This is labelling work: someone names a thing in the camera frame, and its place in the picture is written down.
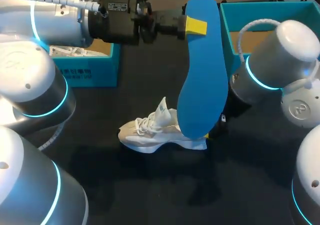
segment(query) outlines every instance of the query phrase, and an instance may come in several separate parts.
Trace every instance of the blue box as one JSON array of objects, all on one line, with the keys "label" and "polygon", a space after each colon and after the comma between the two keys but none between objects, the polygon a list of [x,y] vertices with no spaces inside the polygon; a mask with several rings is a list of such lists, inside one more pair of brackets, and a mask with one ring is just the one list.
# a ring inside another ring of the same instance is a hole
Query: blue box
[{"label": "blue box", "polygon": [[[273,19],[278,22],[296,20],[308,26],[320,39],[320,9],[313,1],[297,2],[234,2],[221,3],[220,22],[223,55],[228,76],[241,65],[230,32],[240,31],[246,24],[258,19]],[[273,31],[275,27],[261,24],[249,31]]]},{"label": "blue box", "polygon": [[119,44],[111,45],[109,56],[64,56],[53,60],[73,88],[117,86]]}]

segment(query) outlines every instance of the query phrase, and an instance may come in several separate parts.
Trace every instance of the cable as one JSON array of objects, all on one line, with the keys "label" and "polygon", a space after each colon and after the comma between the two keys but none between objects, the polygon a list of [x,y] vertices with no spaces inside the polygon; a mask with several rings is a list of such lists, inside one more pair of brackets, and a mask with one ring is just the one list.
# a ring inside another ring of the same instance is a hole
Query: cable
[{"label": "cable", "polygon": [[54,143],[54,141],[58,138],[58,136],[60,135],[62,130],[64,129],[65,123],[66,122],[59,124],[58,127],[56,128],[54,134],[52,135],[52,137],[50,137],[50,139],[48,141],[46,141],[42,146],[38,147],[38,150],[43,151],[47,147],[52,145]]},{"label": "cable", "polygon": [[272,19],[258,19],[258,20],[254,20],[252,22],[249,22],[247,25],[245,25],[240,30],[240,32],[238,34],[237,48],[238,48],[238,53],[239,53],[241,63],[245,62],[244,54],[243,54],[242,48],[241,48],[242,36],[248,29],[252,28],[253,26],[259,25],[259,24],[271,24],[271,25],[278,26],[280,24],[280,22],[278,22],[276,20],[272,20]]},{"label": "cable", "polygon": [[44,3],[50,3],[50,4],[70,6],[78,9],[86,9],[92,12],[99,12],[102,14],[105,14],[107,12],[103,6],[101,6],[99,3],[94,1],[73,1],[73,0],[27,0],[27,1],[44,2]]}]

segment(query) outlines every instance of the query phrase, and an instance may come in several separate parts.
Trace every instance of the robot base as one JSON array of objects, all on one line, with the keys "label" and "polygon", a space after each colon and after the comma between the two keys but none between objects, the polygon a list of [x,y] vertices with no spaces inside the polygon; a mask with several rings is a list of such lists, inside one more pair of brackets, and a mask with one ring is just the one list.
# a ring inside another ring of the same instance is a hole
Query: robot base
[{"label": "robot base", "polygon": [[0,180],[0,224],[87,224],[82,186],[6,127],[0,127]]}]

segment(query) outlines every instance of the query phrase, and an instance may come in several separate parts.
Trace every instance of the shoe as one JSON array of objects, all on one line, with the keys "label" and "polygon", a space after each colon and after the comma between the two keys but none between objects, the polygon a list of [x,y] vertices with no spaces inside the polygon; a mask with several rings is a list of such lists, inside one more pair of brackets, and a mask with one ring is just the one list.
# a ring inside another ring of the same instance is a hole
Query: shoe
[{"label": "shoe", "polygon": [[175,143],[185,149],[207,149],[205,137],[191,140],[181,133],[177,110],[167,108],[165,97],[148,117],[137,118],[120,127],[118,138],[128,148],[145,154],[154,153],[166,143]]},{"label": "shoe", "polygon": [[[199,8],[210,8],[210,12]],[[207,23],[206,35],[186,35],[189,71],[177,104],[183,135],[198,139],[205,136],[220,118],[228,96],[228,76],[216,1],[189,0],[185,15]]]},{"label": "shoe", "polygon": [[49,55],[52,57],[108,57],[102,52],[71,46],[50,46]]}]

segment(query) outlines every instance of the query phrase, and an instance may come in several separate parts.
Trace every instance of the blue insole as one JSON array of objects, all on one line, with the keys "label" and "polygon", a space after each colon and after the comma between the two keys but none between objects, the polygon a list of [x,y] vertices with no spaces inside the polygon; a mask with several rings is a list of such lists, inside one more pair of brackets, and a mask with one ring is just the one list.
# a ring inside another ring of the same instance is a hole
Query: blue insole
[{"label": "blue insole", "polygon": [[228,77],[215,0],[189,0],[185,15],[207,22],[206,35],[188,34],[189,71],[180,91],[177,117],[184,136],[205,136],[218,121],[228,96]]}]

